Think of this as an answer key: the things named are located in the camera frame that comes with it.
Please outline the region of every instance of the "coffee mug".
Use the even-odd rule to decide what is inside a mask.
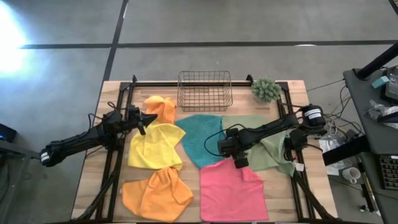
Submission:
[[[357,180],[361,177],[361,172],[359,169],[351,167],[343,170],[343,177],[352,184],[356,184]]]

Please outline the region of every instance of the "green cloth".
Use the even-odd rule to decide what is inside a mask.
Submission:
[[[262,115],[223,116],[222,118],[223,129],[234,124],[242,124],[247,128],[257,128],[267,123],[267,119]],[[277,167],[279,172],[293,176],[294,164],[284,159],[285,135],[286,131],[271,135],[261,139],[260,143],[247,150],[249,168],[257,171]]]

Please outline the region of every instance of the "desk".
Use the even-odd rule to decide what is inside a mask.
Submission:
[[[290,96],[292,104],[307,105],[308,96],[302,80],[287,81],[290,89]],[[101,96],[99,98],[97,116],[112,110],[106,103],[112,101],[116,104],[119,86],[121,82],[104,82]],[[143,101],[152,95],[160,95],[163,97],[171,97],[177,99],[177,87],[134,87],[132,94],[132,104],[145,110]],[[249,87],[233,87],[233,105],[225,112],[211,112],[209,114],[217,115],[250,115],[263,114],[269,120],[278,119],[278,109],[275,102],[262,105],[257,103],[251,93]],[[176,119],[182,119],[187,116],[197,114],[192,112],[182,112],[181,108],[176,108]],[[153,170],[139,169],[127,166],[127,154],[129,151],[130,140],[135,134],[136,130],[132,131],[126,137],[126,144],[124,147],[123,161],[121,165],[121,175],[119,178],[118,188],[120,189],[124,182],[131,182],[135,180],[142,180],[149,178]],[[199,191],[199,169],[188,158],[181,144],[175,148],[176,152],[183,161],[183,168],[178,173],[179,177],[193,192],[193,202],[185,209],[176,222],[202,222],[200,219],[200,191]],[[327,211],[337,217],[335,203],[331,194],[329,180],[326,174],[325,165],[323,163],[322,154],[317,149],[308,148],[303,151],[303,157],[307,166],[308,181],[314,195],[320,203],[327,209]],[[86,158],[83,171],[81,174],[78,193],[76,195],[75,205],[73,208],[72,218],[81,215],[85,208],[95,198],[100,190],[101,179],[103,176],[103,167],[106,159],[106,150],[102,149],[90,157]],[[269,214],[269,221],[297,221],[295,212],[295,205],[293,200],[292,188],[290,178],[287,175],[281,174],[276,169],[269,169],[256,172],[264,181],[264,195],[266,198],[266,205]],[[306,217],[307,211],[305,206],[305,199],[303,193],[300,194],[303,211]],[[108,209],[107,200],[109,195],[105,198],[104,209]],[[116,204],[114,207],[114,222],[150,222],[144,218],[138,217],[124,207],[121,200],[121,194],[118,193]]]
[[[380,99],[380,89],[375,90],[371,83],[382,75],[378,70],[368,77],[366,81],[359,80],[354,71],[349,70],[343,73],[346,85],[353,99],[356,111],[363,126],[365,136],[361,136],[348,144],[337,149],[324,153],[326,164],[332,164],[347,157],[359,155],[364,167],[364,174],[369,180],[371,191],[374,192],[377,205],[380,209],[384,223],[397,223],[398,213],[398,191],[384,190],[381,186],[380,166],[376,162],[377,154],[398,154],[396,138],[398,130],[379,124],[364,115],[370,108],[370,100],[383,105],[389,105],[385,100]]]
[[[9,216],[14,212],[13,205],[25,178],[29,162],[29,156],[10,154],[6,157],[6,165],[0,176],[1,183],[5,183],[0,190],[0,195],[5,195],[0,203],[0,223],[9,223]]]

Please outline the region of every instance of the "green succulent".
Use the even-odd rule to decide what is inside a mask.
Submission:
[[[260,78],[251,87],[256,100],[270,103],[272,100],[280,99],[280,86],[270,78]]]

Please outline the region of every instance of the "concrete floor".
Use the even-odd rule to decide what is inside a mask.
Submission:
[[[0,123],[19,132],[17,143],[35,151],[88,128],[95,112],[109,49],[15,50],[19,44],[108,44],[122,0],[0,1]],[[397,15],[388,0],[130,0],[120,43],[204,41],[391,40]],[[388,45],[118,49],[110,80],[175,80],[181,70],[229,70],[234,79],[302,79],[307,88],[342,78]],[[308,95],[331,111],[337,83]],[[350,103],[343,117],[358,121]],[[70,218],[83,155],[53,168],[29,167],[10,223]],[[331,182],[339,217],[382,223],[361,213],[361,192]]]

